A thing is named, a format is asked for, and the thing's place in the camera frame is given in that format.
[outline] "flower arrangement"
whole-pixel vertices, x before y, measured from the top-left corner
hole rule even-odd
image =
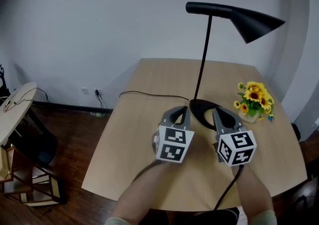
[[[238,89],[244,90],[245,93],[237,93],[241,96],[242,101],[235,101],[235,108],[240,109],[244,115],[255,116],[256,113],[259,113],[259,120],[264,119],[261,115],[265,113],[270,121],[273,120],[275,102],[263,83],[248,82],[246,86],[239,83]]]

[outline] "white wall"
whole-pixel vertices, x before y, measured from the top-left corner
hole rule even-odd
[[[4,69],[4,79],[6,87],[9,89],[10,92],[12,92],[15,87],[20,85],[20,83],[17,79],[17,75],[13,67],[13,62],[8,57],[5,48],[6,45],[4,42],[4,37],[0,32],[0,64],[2,64]]]
[[[2,0],[0,31],[21,84],[36,81],[54,103],[92,107],[99,87],[113,107],[140,58],[201,58],[207,17],[186,13],[188,1],[275,17],[286,6],[281,0]],[[265,75],[280,39],[275,30],[246,45],[229,20],[214,18],[207,59],[254,65]]]
[[[275,71],[269,81],[272,90],[282,101],[294,79],[300,59],[303,55],[309,22],[309,0],[287,0],[289,17],[285,24],[286,41],[281,57],[273,65]]]
[[[302,112],[319,81],[318,1],[309,0],[309,24],[303,55],[294,79],[282,101],[282,106],[291,122],[295,121]]]

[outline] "lamp pole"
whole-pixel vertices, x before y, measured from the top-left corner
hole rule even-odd
[[[200,85],[200,81],[201,81],[201,76],[202,76],[203,70],[204,70],[204,64],[205,64],[205,60],[206,60],[206,53],[207,53],[207,47],[208,47],[209,35],[210,35],[211,19],[212,19],[212,16],[209,15],[209,16],[208,16],[208,24],[207,24],[207,32],[206,32],[206,39],[205,39],[205,46],[204,46],[203,58],[201,59],[200,71],[199,71],[199,76],[198,76],[198,81],[197,81],[195,96],[194,96],[194,99],[193,99],[193,102],[194,102],[194,103],[196,102],[196,99],[197,99],[197,94],[198,94],[198,90],[199,90],[199,85]]]

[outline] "black desk lamp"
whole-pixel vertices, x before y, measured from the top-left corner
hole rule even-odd
[[[283,25],[285,22],[261,12],[223,4],[187,2],[186,11],[188,13],[208,15],[208,25],[203,58],[200,65],[195,96],[194,99],[190,101],[189,108],[201,124],[203,124],[207,128],[215,130],[215,127],[205,119],[204,114],[207,110],[213,109],[218,105],[210,101],[197,99],[200,80],[206,59],[212,17],[217,16],[230,19],[246,44],[258,39],[259,37],[262,37],[263,35],[266,35],[267,33]]]

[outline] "sleeve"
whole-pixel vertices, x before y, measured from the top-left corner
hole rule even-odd
[[[250,225],[277,225],[277,219],[273,210],[264,211],[252,218]]]
[[[130,225],[126,220],[118,217],[109,217],[105,225]]]

